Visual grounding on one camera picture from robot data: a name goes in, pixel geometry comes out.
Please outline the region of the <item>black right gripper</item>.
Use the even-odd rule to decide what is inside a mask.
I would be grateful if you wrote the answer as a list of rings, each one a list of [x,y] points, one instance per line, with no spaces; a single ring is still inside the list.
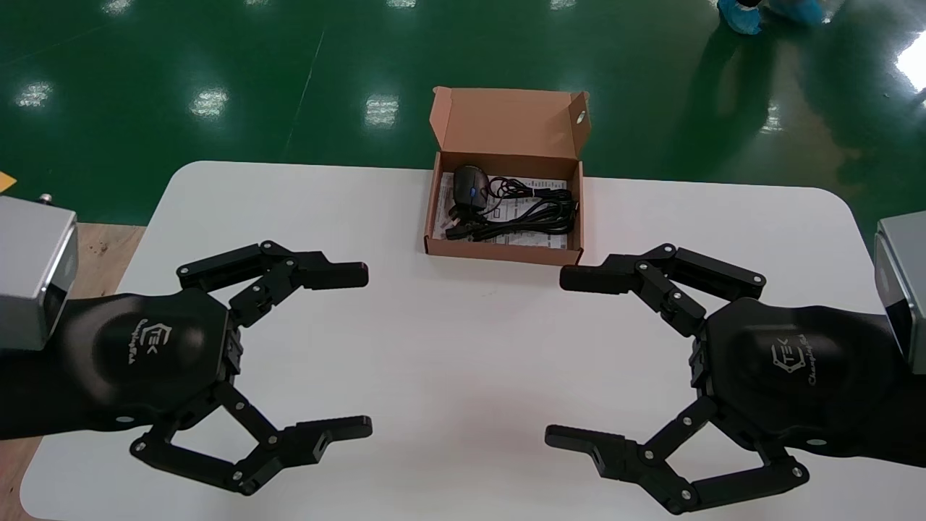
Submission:
[[[672,244],[566,265],[559,284],[569,292],[634,293],[674,331],[695,336],[692,386],[701,397],[648,441],[565,425],[547,426],[544,438],[549,447],[589,455],[600,477],[638,485],[674,515],[807,483],[807,468],[784,447],[924,465],[924,376],[907,366],[885,315],[766,305],[757,301],[764,276]],[[707,319],[684,287],[732,302]],[[762,465],[681,477],[668,458],[708,423],[757,452]]]

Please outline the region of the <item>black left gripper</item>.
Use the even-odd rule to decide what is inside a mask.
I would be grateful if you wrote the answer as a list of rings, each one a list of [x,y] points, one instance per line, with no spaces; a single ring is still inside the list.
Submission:
[[[285,469],[316,465],[331,443],[373,435],[366,415],[277,429],[231,383],[219,382],[240,370],[239,327],[257,323],[301,288],[366,287],[366,263],[331,263],[321,251],[294,252],[265,241],[182,265],[177,276],[189,289],[70,300],[43,349],[4,350],[2,438],[153,423],[132,443],[133,457],[252,496]],[[206,294],[244,281],[248,288],[229,300],[229,309]],[[218,408],[257,442],[245,458],[230,462],[173,445],[176,432]]]

